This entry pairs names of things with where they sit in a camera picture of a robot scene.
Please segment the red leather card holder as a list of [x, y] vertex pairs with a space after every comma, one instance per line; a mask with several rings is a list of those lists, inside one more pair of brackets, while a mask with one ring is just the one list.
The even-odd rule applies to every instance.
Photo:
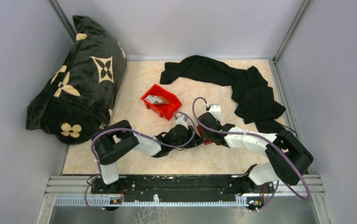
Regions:
[[198, 125], [197, 130], [198, 130], [199, 136], [203, 140], [204, 145], [209, 145], [209, 144], [213, 143], [211, 139], [206, 138], [206, 130], [202, 126]]

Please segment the red plastic bin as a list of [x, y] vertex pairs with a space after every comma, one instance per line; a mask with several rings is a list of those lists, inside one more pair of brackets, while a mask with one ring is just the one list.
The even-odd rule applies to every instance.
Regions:
[[147, 109], [154, 111], [160, 118], [165, 118], [166, 120], [170, 120], [182, 106], [181, 101], [175, 94], [157, 84], [152, 85], [140, 99]]

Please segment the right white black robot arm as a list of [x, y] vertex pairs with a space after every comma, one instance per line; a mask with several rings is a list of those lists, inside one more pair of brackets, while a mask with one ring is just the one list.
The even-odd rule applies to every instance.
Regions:
[[297, 174], [304, 175], [314, 161], [312, 154], [286, 129], [257, 133], [233, 124], [221, 125], [210, 112], [202, 114], [197, 121], [203, 128], [203, 137], [216, 145], [245, 149], [268, 158], [268, 162], [246, 171], [243, 185], [248, 192], [256, 192], [262, 184], [278, 180], [297, 185], [300, 182]]

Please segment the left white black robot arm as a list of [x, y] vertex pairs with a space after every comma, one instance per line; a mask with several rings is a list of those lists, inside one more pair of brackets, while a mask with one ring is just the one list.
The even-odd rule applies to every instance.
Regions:
[[201, 144], [202, 138], [185, 122], [180, 121], [170, 131], [152, 137], [134, 130], [128, 120], [122, 120], [95, 133], [91, 149], [97, 158], [103, 189], [115, 193], [121, 186], [117, 161], [131, 150], [161, 158], [174, 149], [189, 149]]

